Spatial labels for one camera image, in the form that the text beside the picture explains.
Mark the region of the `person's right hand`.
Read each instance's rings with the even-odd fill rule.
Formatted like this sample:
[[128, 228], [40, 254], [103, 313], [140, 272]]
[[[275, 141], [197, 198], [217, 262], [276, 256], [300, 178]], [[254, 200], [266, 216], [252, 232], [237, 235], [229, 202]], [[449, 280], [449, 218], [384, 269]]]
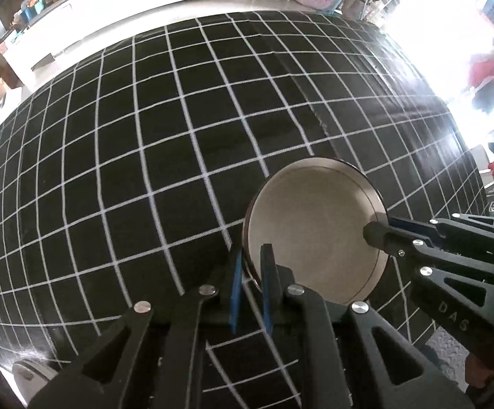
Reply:
[[494, 408], [494, 370], [472, 353], [465, 360], [466, 395], [475, 408]]

